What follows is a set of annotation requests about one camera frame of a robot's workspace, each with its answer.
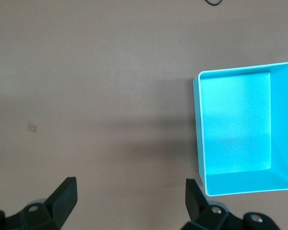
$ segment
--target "blue plastic bin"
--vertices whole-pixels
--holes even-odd
[[[288,190],[288,62],[203,71],[193,88],[207,195]]]

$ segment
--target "metal bolt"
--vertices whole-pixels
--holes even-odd
[[[222,210],[221,210],[219,207],[217,207],[217,206],[213,206],[213,207],[211,208],[211,210],[212,210],[214,213],[216,213],[216,214],[221,214],[221,213],[222,213]]]
[[[252,218],[252,220],[254,220],[255,222],[259,222],[259,223],[262,223],[262,222],[263,222],[263,219],[262,219],[260,216],[256,215],[256,214],[252,214],[252,215],[251,215],[251,218]]]
[[[34,205],[34,206],[30,207],[28,211],[29,212],[34,212],[36,210],[38,210],[38,206]]]

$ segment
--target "black wire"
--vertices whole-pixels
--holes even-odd
[[[205,0],[209,5],[212,5],[212,6],[217,6],[217,5],[219,5],[220,3],[221,3],[221,1],[222,0],[220,0],[218,3],[212,3],[212,2],[210,2],[210,1],[208,1],[208,0]]]

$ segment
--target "blue container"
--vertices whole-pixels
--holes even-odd
[[[193,88],[207,195],[288,190],[288,62],[203,71]]]

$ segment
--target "gray table surface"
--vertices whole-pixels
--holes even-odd
[[[64,230],[180,229],[199,179],[192,79],[283,61],[288,0],[0,1],[0,209],[76,176]],[[213,199],[288,230],[288,191]]]

